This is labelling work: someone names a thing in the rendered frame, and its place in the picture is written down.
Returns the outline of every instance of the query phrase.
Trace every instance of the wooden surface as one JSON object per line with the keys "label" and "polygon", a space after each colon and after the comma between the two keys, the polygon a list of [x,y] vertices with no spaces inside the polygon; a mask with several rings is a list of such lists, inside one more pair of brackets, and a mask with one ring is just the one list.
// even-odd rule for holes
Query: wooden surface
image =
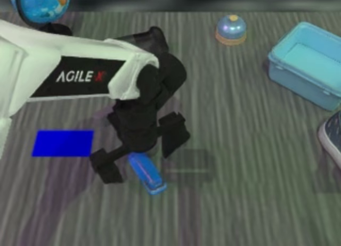
{"label": "wooden surface", "polygon": [[[180,110],[192,138],[168,163],[154,159],[159,167],[197,171],[167,175],[167,191],[151,197],[124,160],[128,181],[104,186],[86,159],[31,158],[43,128],[96,126],[94,150],[119,143],[91,119],[110,106],[108,99],[26,104],[14,116],[0,162],[0,245],[341,245],[341,195],[331,162],[318,165],[316,130],[331,113],[262,70],[291,27],[309,21],[341,35],[341,13],[240,13],[248,38],[225,47],[214,29],[226,13],[65,16],[77,36],[95,39],[153,25],[164,30],[188,81],[162,113]],[[0,17],[20,23],[15,14]]]}

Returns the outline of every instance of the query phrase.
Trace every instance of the black globe base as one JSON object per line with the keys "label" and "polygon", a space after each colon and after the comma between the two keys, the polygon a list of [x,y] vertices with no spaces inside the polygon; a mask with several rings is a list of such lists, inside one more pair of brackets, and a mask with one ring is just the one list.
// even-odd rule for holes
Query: black globe base
{"label": "black globe base", "polygon": [[72,36],[72,30],[63,24],[59,23],[48,23],[42,27],[39,28],[40,31],[46,32],[46,33],[52,33],[57,35],[64,35],[64,36]]}

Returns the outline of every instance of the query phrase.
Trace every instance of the toy globe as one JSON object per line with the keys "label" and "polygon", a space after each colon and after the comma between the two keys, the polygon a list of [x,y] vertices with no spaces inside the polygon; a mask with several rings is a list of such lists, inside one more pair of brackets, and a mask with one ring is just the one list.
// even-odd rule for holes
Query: toy globe
{"label": "toy globe", "polygon": [[239,45],[246,39],[246,23],[237,15],[228,15],[217,24],[216,39],[224,45]]}
{"label": "toy globe", "polygon": [[[15,0],[12,5],[17,9]],[[22,10],[35,23],[49,23],[62,17],[70,0],[21,0]]]}

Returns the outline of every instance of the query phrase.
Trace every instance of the gray shoe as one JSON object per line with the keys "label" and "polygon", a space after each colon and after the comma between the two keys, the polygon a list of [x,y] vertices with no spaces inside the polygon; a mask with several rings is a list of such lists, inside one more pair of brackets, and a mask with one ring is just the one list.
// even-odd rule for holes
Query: gray shoe
{"label": "gray shoe", "polygon": [[322,147],[341,168],[341,112],[335,113],[319,128],[318,137]]}

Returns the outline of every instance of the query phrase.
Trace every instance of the gold bell base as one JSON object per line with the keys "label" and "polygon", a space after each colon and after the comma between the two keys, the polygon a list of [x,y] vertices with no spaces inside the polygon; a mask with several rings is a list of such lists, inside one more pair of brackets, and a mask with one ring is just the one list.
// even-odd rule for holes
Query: gold bell base
{"label": "gold bell base", "polygon": [[219,35],[218,30],[215,31],[215,38],[223,45],[240,45],[246,39],[246,33],[238,39],[227,39]]}

